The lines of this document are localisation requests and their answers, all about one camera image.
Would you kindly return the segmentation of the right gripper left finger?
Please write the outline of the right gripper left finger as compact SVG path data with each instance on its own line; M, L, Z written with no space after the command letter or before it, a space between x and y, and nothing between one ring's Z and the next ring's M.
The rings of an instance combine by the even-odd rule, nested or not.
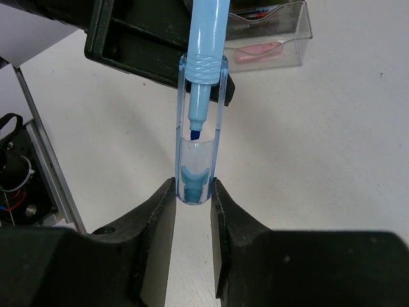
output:
M2 228L1 305L163 306L175 216L169 178L144 203L91 234Z

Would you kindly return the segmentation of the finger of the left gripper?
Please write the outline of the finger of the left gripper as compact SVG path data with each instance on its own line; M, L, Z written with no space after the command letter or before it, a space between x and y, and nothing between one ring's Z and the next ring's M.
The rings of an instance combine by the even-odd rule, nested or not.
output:
M164 86L178 85L192 1L23 1L29 13L82 29L91 61Z

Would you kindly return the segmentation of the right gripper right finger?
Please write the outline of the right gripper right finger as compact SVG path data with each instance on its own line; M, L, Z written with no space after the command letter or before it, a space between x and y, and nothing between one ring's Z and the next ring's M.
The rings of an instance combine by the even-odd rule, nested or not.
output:
M271 230L214 179L215 296L223 306L407 306L408 246L384 231Z

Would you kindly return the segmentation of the light blue correction pen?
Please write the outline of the light blue correction pen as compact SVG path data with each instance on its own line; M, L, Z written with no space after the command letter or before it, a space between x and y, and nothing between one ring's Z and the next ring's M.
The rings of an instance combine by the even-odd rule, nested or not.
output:
M223 54L229 1L193 1L187 53L179 61L176 108L176 196L200 205L211 196L223 107L228 85L228 59ZM215 134L201 140L210 94L219 88Z

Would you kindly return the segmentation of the light pink correction pen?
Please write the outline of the light pink correction pen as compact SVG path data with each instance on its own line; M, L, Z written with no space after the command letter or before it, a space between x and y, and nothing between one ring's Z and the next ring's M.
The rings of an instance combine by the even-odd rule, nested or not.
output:
M279 56L283 52L283 46L280 42L260 43L241 47L235 52L235 61L238 64L261 61L274 56Z

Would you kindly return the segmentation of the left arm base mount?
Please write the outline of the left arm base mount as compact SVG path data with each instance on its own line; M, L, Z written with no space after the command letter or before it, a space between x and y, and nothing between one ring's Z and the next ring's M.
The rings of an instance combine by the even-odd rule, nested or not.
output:
M1 226L43 224L58 212L23 117L1 117Z

